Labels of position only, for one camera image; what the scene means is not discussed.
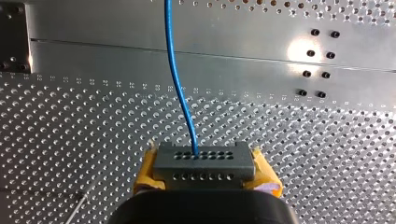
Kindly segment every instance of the perforated aluminum sheet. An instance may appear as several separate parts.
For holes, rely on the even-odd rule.
[[[394,3],[289,3],[175,1],[200,144],[259,146],[303,223],[395,223]],[[0,218],[65,222],[94,183],[73,222],[106,223],[132,196],[149,139],[190,141],[163,52],[163,3],[42,0],[27,12],[35,74],[0,76]],[[294,40],[308,45],[290,54]],[[310,47],[336,59],[310,59]]]

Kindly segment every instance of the yellow plastic part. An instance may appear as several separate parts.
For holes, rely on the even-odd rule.
[[[151,187],[155,189],[165,189],[163,181],[154,180],[152,178],[152,167],[157,157],[157,148],[152,145],[151,149],[147,150],[143,159],[142,167],[140,168],[137,179],[134,182],[134,194],[143,187]]]
[[[263,184],[276,184],[277,189],[273,189],[272,193],[274,196],[279,198],[282,195],[283,185],[277,177],[275,171],[270,166],[268,161],[262,155],[259,148],[253,150],[254,164],[256,166],[256,174],[252,181],[244,183],[244,189],[255,189]]]

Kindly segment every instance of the gray terminal block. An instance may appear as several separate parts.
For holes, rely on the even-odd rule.
[[[153,177],[165,182],[166,189],[241,189],[255,174],[248,144],[233,147],[191,147],[161,143],[153,166]]]

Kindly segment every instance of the black rubber part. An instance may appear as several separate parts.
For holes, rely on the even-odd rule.
[[[280,199],[256,190],[150,190],[122,204],[108,224],[296,224]]]

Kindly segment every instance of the metal panel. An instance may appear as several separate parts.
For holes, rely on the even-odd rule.
[[[392,1],[174,1],[176,49],[394,70],[393,6]],[[37,1],[30,15],[32,38],[165,49],[163,1]],[[314,28],[319,36],[310,34]],[[340,37],[330,37],[332,31]],[[310,49],[314,57],[306,55]],[[326,58],[329,51],[335,53],[332,60]]]
[[[96,83],[105,80],[112,87],[117,87],[117,83],[128,86],[133,82],[138,87],[173,89],[163,51],[37,42],[32,43],[32,49],[36,71],[46,76],[62,79],[73,74],[80,78],[93,77]],[[188,93],[206,95],[207,92],[219,98],[232,96],[262,104],[396,108],[393,88],[396,76],[393,73],[188,53],[178,54],[177,60]],[[303,76],[305,70],[311,72],[311,77]],[[331,77],[323,78],[323,72],[330,73]],[[297,95],[298,90],[306,90],[307,96]],[[318,91],[326,92],[327,97],[317,97]]]
[[[200,144],[259,146],[303,223],[395,223],[394,2],[178,2],[177,60]],[[106,223],[132,196],[149,139],[190,140],[163,1],[29,4],[36,73],[0,74],[0,218],[62,223],[94,183],[73,221]]]
[[[6,108],[1,113],[0,145],[5,149],[0,155],[1,185],[74,195],[101,176],[74,221],[106,223],[111,212],[131,197],[149,139],[189,143],[176,95],[168,87],[165,54],[48,43],[33,47],[40,74],[0,77],[1,105]],[[58,52],[63,56],[54,57]],[[269,99],[267,93],[262,98],[246,96],[242,87],[256,82],[260,84],[252,88],[289,89],[283,85],[291,78],[286,73],[276,73],[276,84],[264,85],[262,81],[274,75],[264,77],[262,71],[254,75],[256,64],[259,70],[286,64],[190,54],[177,57],[200,144],[228,146],[247,141],[250,147],[261,147],[285,185],[283,199],[304,223],[394,223],[393,112],[362,110],[358,105],[282,102],[277,95]],[[243,72],[243,78],[237,79],[241,76],[236,71]],[[229,81],[221,87],[233,84],[236,94],[201,91],[201,86],[215,88],[225,76],[235,84]],[[30,201],[52,203],[28,205],[24,197],[9,196],[15,200],[7,201],[11,220],[17,223],[59,223],[72,210],[50,196]],[[42,212],[24,215],[37,210]]]

